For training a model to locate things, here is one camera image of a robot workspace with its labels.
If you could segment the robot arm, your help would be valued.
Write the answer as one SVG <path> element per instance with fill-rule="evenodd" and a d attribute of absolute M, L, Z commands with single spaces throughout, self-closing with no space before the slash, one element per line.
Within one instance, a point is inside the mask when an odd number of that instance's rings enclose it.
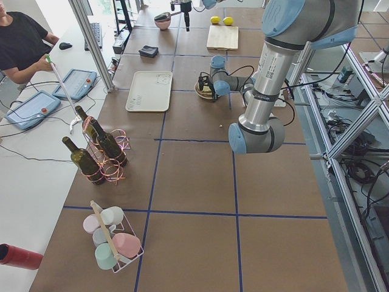
<path fill-rule="evenodd" d="M 210 80 L 215 94 L 239 91 L 248 102 L 245 113 L 229 126 L 233 152 L 268 153 L 281 147 L 284 126 L 270 114 L 294 55 L 307 42 L 313 49 L 351 42 L 362 7 L 362 1 L 269 1 L 262 18 L 265 39 L 255 75 L 233 77 L 225 69 L 224 57 L 212 58 Z"/>

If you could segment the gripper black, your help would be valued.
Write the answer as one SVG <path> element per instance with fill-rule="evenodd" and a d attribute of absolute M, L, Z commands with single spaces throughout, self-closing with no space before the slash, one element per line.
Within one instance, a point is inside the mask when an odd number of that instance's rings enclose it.
<path fill-rule="evenodd" d="M 181 12 L 184 13 L 185 28 L 187 32 L 190 31 L 190 15 L 191 12 L 191 0 L 180 0 Z"/>
<path fill-rule="evenodd" d="M 209 88 L 212 92 L 212 100 L 217 101 L 219 99 L 219 95 L 217 94 L 214 83 L 212 81 L 209 81 Z"/>

